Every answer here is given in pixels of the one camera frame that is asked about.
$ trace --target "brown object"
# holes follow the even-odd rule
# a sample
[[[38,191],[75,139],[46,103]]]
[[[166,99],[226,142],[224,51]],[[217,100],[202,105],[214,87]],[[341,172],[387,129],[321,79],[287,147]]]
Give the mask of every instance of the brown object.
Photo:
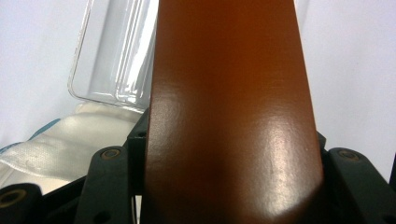
[[[298,223],[322,182],[293,1],[161,1],[142,223]]]

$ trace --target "white fabric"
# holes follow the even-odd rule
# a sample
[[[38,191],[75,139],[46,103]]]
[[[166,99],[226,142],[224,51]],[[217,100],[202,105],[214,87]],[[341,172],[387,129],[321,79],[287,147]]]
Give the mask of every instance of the white fabric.
[[[140,114],[87,103],[34,139],[1,154],[0,161],[30,175],[75,180],[88,172],[99,149],[122,146]]]

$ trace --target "glossy brown surface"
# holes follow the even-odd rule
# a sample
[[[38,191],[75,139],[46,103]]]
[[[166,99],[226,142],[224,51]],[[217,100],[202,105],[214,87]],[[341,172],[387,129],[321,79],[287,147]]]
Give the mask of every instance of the glossy brown surface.
[[[164,0],[142,223],[298,223],[322,168],[293,1]]]

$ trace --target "transparent plastic tray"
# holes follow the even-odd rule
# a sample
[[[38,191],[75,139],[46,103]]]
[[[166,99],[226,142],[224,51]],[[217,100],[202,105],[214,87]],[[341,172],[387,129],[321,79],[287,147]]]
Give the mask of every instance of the transparent plastic tray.
[[[149,106],[159,0],[90,0],[69,77],[83,100],[142,112]]]

